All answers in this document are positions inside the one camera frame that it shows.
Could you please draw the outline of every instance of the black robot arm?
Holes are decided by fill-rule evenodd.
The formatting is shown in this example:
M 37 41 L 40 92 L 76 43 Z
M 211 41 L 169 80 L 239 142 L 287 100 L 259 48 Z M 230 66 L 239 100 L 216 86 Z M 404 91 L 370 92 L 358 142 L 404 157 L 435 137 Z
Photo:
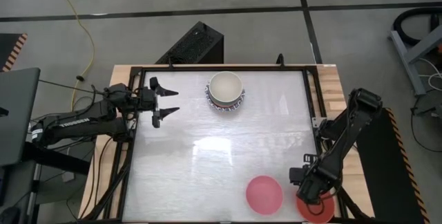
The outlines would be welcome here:
M 46 147 L 64 138 L 77 138 L 109 135 L 116 142 L 128 142 L 133 136 L 128 130 L 127 119 L 142 111 L 152 111 L 152 125 L 160 127 L 160 120 L 178 110 L 158 109 L 157 95 L 177 95 L 175 91 L 162 88 L 156 77 L 150 79 L 147 86 L 130 91 L 124 84 L 112 85 L 105 88 L 103 100 L 92 103 L 85 109 L 70 113 L 49 115 L 31 128 L 32 142 Z
M 290 168 L 290 182 L 298 185 L 297 196 L 306 204 L 320 204 L 320 196 L 342 183 L 343 160 L 361 130 L 376 118 L 382 109 L 381 97 L 365 89 L 353 90 L 347 109 L 335 120 L 323 120 L 315 139 L 335 141 L 320 156 L 305 155 L 302 168 Z

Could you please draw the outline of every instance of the black stand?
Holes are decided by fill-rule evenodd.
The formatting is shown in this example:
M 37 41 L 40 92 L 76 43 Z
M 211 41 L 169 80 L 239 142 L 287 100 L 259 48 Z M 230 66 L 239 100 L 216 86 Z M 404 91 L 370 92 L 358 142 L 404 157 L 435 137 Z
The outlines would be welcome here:
M 76 174 L 87 176 L 89 172 L 89 162 L 46 148 L 38 147 L 31 142 L 25 142 L 22 158 L 23 160 L 34 160 L 41 165 L 48 165 L 64 171 L 71 171 Z

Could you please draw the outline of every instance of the black metal frame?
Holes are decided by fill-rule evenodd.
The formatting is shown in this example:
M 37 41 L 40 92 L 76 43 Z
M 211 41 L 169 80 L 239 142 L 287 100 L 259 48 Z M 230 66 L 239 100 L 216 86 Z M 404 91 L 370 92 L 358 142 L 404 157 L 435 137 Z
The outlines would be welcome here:
M 318 104 L 319 104 L 319 112 L 321 117 L 326 117 L 326 111 L 325 111 L 325 104 L 322 96 L 322 91 L 320 88 L 320 82 L 319 82 L 319 76 L 318 76 L 318 69 L 315 65 L 301 65 L 301 66 L 285 66 L 284 63 L 284 57 L 280 55 L 278 57 L 277 61 L 280 65 L 268 65 L 268 66 L 162 66 L 162 67 L 132 67 L 131 69 L 131 76 L 129 79 L 128 87 L 134 88 L 134 83 L 136 80 L 136 77 L 139 76 L 139 83 L 137 87 L 141 87 L 144 85 L 144 81 L 146 79 L 146 74 L 148 72 L 179 72 L 179 71 L 300 71 L 302 72 L 302 78 L 304 79 L 305 84 L 305 92 L 307 96 L 307 103 L 309 107 L 309 113 L 310 117 L 314 118 L 316 117 L 315 114 L 315 108 L 313 104 L 313 97 L 311 95 L 310 91 L 310 84 L 309 84 L 309 74 L 312 75 L 316 94 L 318 97 Z M 314 139 L 315 142 L 315 148 L 317 154 L 321 154 L 323 152 L 320 141 Z M 126 159 L 129 159 L 129 161 L 132 159 L 133 155 L 133 148 L 134 148 L 134 142 L 131 142 L 128 145 L 127 153 L 126 153 Z M 113 161 L 113 168 L 110 175 L 110 181 L 113 181 L 115 179 L 117 173 L 118 173 L 118 164 L 121 158 L 121 152 L 122 152 L 122 144 L 118 144 L 116 151 L 115 151 L 115 157 Z M 120 192 L 119 202 L 118 202 L 118 211 L 117 211 L 117 219 L 122 219 L 123 217 L 123 210 L 124 210 L 124 203 L 126 202 L 126 193 L 127 193 L 127 184 L 128 184 L 128 174 L 125 175 L 123 181 L 122 181 L 122 190 Z M 343 204 L 343 200 L 338 197 L 338 203 L 340 207 L 340 212 L 343 218 L 347 218 L 347 209 L 345 205 Z M 103 218 L 107 219 L 110 216 L 111 212 L 111 205 L 112 205 L 112 198 L 107 202 L 105 208 L 104 208 L 104 215 Z

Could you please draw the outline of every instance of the metal stand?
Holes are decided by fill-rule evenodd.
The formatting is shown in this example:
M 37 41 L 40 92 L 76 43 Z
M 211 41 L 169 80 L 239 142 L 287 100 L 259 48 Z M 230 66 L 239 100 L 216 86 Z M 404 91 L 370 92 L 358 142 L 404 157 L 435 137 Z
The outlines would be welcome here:
M 425 95 L 426 90 L 419 77 L 419 73 L 416 69 L 415 63 L 428 52 L 430 52 L 434 47 L 442 42 L 442 26 L 434 29 L 430 34 L 428 34 L 424 39 L 422 39 L 416 46 L 408 50 L 399 34 L 392 30 L 390 37 L 396 49 L 401 57 L 405 70 L 407 71 L 408 77 L 412 82 L 414 92 L 416 95 Z
M 88 175 L 89 172 L 89 162 L 56 151 L 37 147 L 31 142 L 25 142 L 22 158 L 23 160 L 34 160 L 41 165 L 48 165 L 77 174 Z

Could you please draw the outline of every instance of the orange and black striped tape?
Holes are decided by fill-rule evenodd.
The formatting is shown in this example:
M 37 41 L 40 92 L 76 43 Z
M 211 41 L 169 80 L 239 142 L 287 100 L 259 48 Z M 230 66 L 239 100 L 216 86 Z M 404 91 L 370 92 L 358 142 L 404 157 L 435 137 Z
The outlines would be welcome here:
M 419 205 L 419 208 L 421 209 L 423 222 L 425 224 L 429 224 L 430 220 L 428 218 L 427 210 L 425 209 L 425 204 L 423 203 L 421 192 L 419 191 L 419 187 L 417 186 L 416 179 L 414 179 L 412 166 L 408 160 L 408 156 L 407 156 L 407 152 L 405 151 L 405 147 L 403 146 L 402 138 L 399 133 L 398 125 L 396 123 L 396 119 L 394 118 L 393 111 L 391 109 L 387 109 L 387 108 L 385 110 L 388 112 L 388 116 L 390 117 L 390 121 L 393 124 L 393 130 L 396 134 L 396 139 L 398 141 L 399 148 L 401 149 L 403 162 L 405 163 L 405 168 L 407 169 L 408 176 L 410 177 L 410 182 L 411 182 L 413 189 L 414 189 L 414 195 L 416 196 L 417 204 Z
M 15 61 L 17 60 L 20 50 L 23 48 L 23 45 L 25 44 L 26 39 L 28 38 L 28 35 L 22 34 L 17 42 L 15 42 L 14 48 L 12 49 L 11 53 L 9 54 L 8 60 L 5 63 L 5 66 L 3 66 L 3 72 L 8 72 L 12 69 L 12 65 L 14 65 Z

